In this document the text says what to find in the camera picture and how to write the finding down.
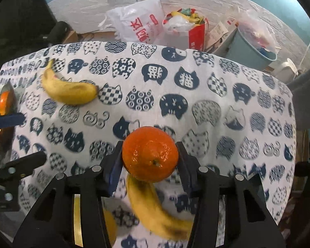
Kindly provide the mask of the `large orange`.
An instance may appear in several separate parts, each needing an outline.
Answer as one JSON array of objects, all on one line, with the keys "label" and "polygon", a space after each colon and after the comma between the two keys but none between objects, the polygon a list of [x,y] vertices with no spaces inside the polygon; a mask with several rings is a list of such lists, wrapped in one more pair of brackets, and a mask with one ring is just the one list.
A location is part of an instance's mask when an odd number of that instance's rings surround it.
[{"label": "large orange", "polygon": [[0,95],[0,115],[6,115],[9,112],[12,98],[9,91],[4,91]]}]

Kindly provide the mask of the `small orange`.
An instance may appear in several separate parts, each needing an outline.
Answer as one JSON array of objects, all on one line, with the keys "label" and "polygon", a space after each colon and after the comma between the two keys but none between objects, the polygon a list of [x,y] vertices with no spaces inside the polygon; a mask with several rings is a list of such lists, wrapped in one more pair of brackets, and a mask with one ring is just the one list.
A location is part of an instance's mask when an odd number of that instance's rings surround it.
[{"label": "small orange", "polygon": [[160,182],[174,172],[179,152],[167,133],[152,126],[143,126],[124,140],[122,158],[127,172],[134,178]]}]

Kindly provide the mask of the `spotted banana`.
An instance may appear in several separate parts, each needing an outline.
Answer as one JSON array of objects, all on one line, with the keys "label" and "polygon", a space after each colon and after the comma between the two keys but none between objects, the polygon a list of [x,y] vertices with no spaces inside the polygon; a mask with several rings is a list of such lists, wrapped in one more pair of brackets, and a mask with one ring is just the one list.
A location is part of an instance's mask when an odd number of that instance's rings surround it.
[{"label": "spotted banana", "polygon": [[148,231],[173,241],[189,239],[193,221],[176,218],[167,212],[152,183],[128,175],[126,189],[131,209]]}]

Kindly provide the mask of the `yellow red pear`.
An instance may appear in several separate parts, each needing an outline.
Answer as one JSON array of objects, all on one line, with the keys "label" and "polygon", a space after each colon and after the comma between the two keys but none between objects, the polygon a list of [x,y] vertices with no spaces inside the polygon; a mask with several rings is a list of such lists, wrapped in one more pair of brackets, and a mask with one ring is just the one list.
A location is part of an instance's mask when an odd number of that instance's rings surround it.
[{"label": "yellow red pear", "polygon": [[117,238],[117,225],[115,218],[113,217],[112,213],[108,211],[107,209],[103,209],[104,211],[104,217],[105,217],[105,224],[107,229],[107,234],[109,237],[109,241],[111,246],[114,245],[116,238]]}]

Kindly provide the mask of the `yellow banana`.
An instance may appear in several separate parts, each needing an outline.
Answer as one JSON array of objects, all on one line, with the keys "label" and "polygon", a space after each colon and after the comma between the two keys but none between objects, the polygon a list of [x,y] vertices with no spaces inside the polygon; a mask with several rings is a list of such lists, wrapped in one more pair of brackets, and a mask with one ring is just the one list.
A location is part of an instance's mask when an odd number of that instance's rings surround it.
[{"label": "yellow banana", "polygon": [[56,77],[51,59],[41,78],[42,87],[54,101],[67,105],[84,105],[98,95],[98,87],[91,83],[66,82]]}]

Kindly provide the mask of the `cat pattern tablecloth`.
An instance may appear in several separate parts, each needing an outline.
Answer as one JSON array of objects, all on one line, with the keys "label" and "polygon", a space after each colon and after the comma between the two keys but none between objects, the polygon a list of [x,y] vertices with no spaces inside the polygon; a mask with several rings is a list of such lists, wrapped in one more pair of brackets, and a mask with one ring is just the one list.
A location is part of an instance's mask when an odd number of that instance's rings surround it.
[{"label": "cat pattern tablecloth", "polygon": [[[54,101],[42,87],[56,77],[91,83],[84,105]],[[60,44],[12,59],[0,69],[16,112],[10,161],[43,151],[47,160],[20,178],[24,217],[12,247],[285,247],[278,227],[292,188],[296,119],[286,84],[202,51],[143,43]],[[182,142],[198,168],[198,195],[183,190],[177,166],[154,185],[162,207],[191,220],[188,240],[148,231],[130,206],[124,163],[107,196],[104,157],[143,126]],[[103,209],[117,225],[111,246]]]}]

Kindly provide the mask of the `black speaker on box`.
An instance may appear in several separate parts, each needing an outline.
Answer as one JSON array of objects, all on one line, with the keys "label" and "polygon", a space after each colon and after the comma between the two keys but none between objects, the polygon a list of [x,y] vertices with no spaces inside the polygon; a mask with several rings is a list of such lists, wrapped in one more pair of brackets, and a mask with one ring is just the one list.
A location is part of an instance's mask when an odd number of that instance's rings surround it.
[{"label": "black speaker on box", "polygon": [[55,24],[48,35],[43,37],[44,41],[48,44],[60,44],[67,34],[70,32],[70,26],[64,21],[59,21]]}]

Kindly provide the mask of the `black hanging coat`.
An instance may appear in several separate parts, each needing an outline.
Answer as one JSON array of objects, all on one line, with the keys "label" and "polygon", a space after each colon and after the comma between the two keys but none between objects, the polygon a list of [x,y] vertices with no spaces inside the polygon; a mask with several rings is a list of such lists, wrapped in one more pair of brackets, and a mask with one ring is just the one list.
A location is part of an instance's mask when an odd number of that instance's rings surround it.
[{"label": "black hanging coat", "polygon": [[5,62],[47,46],[56,20],[45,0],[0,0],[0,69]]}]

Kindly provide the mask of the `red white box of trash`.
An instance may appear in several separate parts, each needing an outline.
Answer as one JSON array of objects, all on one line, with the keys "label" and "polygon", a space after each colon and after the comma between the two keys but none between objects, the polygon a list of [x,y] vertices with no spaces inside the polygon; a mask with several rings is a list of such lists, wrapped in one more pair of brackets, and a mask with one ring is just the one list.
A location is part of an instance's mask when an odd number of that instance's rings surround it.
[{"label": "red white box of trash", "polygon": [[168,13],[163,22],[164,41],[181,50],[204,50],[208,19],[194,8],[181,8]]}]

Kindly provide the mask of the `white plastic bag red print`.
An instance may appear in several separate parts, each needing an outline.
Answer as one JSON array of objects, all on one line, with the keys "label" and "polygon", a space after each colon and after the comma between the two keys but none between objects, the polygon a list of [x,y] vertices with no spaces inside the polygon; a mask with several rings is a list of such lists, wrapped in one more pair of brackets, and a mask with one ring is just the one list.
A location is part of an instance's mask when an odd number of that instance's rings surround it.
[{"label": "white plastic bag red print", "polygon": [[144,0],[107,11],[98,28],[115,29],[122,42],[164,45],[164,18],[161,0]]}]

